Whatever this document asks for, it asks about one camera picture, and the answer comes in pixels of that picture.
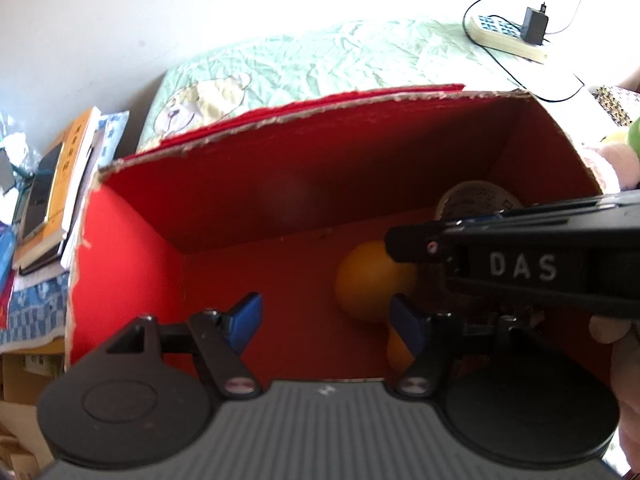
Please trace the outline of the person right hand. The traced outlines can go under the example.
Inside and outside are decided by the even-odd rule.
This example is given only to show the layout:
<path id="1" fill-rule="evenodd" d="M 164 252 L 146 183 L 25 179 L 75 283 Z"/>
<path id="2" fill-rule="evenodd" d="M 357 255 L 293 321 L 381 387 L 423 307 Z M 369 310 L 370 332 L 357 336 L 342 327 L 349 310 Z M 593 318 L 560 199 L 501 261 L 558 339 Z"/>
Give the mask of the person right hand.
<path id="1" fill-rule="evenodd" d="M 620 447 L 631 470 L 639 472 L 639 322 L 593 316 L 589 331 L 600 344 L 612 344 L 611 387 L 620 404 Z"/>

